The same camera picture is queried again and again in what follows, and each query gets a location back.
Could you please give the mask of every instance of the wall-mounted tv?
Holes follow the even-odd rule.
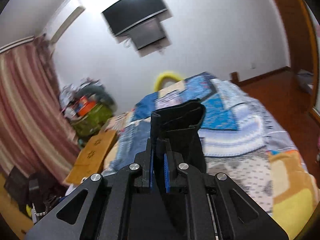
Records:
[[[102,13],[115,36],[136,24],[166,11],[162,0],[120,0]]]

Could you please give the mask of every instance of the yellow tube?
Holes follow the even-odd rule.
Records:
[[[156,79],[156,83],[155,83],[155,86],[154,86],[154,91],[155,92],[157,92],[157,91],[162,89],[162,82],[166,78],[172,79],[172,80],[174,80],[176,82],[179,82],[179,81],[183,80],[183,78],[181,76],[179,76],[178,74],[176,74],[174,72],[170,72],[170,71],[163,72]]]

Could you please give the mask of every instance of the curtain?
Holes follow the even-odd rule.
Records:
[[[60,112],[48,42],[39,37],[0,54],[0,162],[25,176],[50,172],[60,183],[79,148]]]

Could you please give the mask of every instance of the brown box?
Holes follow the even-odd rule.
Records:
[[[102,172],[104,158],[116,141],[115,130],[107,130],[92,136],[79,153],[75,165],[66,177],[65,182],[79,185],[83,177]]]

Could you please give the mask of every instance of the metal bolt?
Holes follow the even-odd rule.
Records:
[[[93,181],[97,181],[97,180],[101,179],[101,175],[98,173],[92,174],[90,179]]]
[[[137,169],[139,169],[139,164],[137,164],[137,163],[132,163],[132,164],[130,164],[130,166],[129,166],[129,168],[130,168],[130,170],[137,170]]]
[[[225,180],[227,178],[227,175],[222,173],[222,172],[220,172],[220,173],[218,173],[217,178],[219,180]]]
[[[178,167],[181,170],[186,170],[187,168],[189,168],[189,165],[186,163],[180,163]]]

